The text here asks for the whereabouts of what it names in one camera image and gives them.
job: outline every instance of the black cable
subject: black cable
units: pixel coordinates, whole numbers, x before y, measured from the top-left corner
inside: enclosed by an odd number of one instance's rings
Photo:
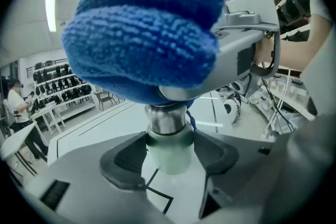
[[[275,109],[277,110],[277,112],[279,113],[279,115],[286,121],[289,130],[290,130],[291,132],[293,132],[293,131],[295,130],[295,128],[293,127],[293,125],[291,124],[291,122],[289,122],[289,121],[283,116],[283,114],[280,112],[280,110],[278,109],[278,107],[277,107],[277,105],[276,105],[276,103],[275,103],[275,100],[274,100],[274,96],[273,96],[273,94],[268,90],[268,87],[267,87],[266,82],[264,81],[264,79],[262,78],[261,80],[263,81],[263,84],[264,84],[265,87],[266,87],[266,90],[267,90],[267,92],[268,92],[268,94],[269,94],[269,97],[271,98],[271,100],[272,100],[272,102],[273,102],[273,104],[274,104]]]

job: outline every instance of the ceiling light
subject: ceiling light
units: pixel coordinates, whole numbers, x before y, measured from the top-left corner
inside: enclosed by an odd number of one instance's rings
[[[48,27],[50,32],[56,32],[56,0],[45,0]]]

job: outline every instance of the dark hair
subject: dark hair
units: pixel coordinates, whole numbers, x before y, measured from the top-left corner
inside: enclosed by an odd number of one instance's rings
[[[19,84],[21,87],[21,82],[18,79],[12,79],[9,83],[8,83],[8,87],[11,89],[13,88],[15,85]]]

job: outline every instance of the black pants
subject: black pants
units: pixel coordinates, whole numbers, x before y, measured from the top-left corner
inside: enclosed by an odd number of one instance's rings
[[[14,130],[14,132],[18,132],[21,129],[23,129],[24,127],[27,127],[28,125],[31,124],[31,121],[26,121],[26,122],[14,122],[12,125],[12,129]],[[36,153],[38,151],[37,147],[35,146],[38,145],[38,147],[41,149],[41,152],[43,153],[43,155],[47,155],[48,154],[48,147],[43,143],[40,134],[38,133],[36,127],[34,127],[32,129],[32,131],[30,132],[30,134],[28,134],[26,140],[26,145],[29,148],[29,150],[32,152],[32,154],[34,155],[35,158],[38,158],[38,154]]]

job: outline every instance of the blue knitted hat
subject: blue knitted hat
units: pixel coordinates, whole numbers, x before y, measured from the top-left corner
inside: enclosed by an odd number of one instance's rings
[[[218,51],[224,0],[81,0],[62,42],[73,72],[128,100],[163,104],[157,86],[195,88]]]

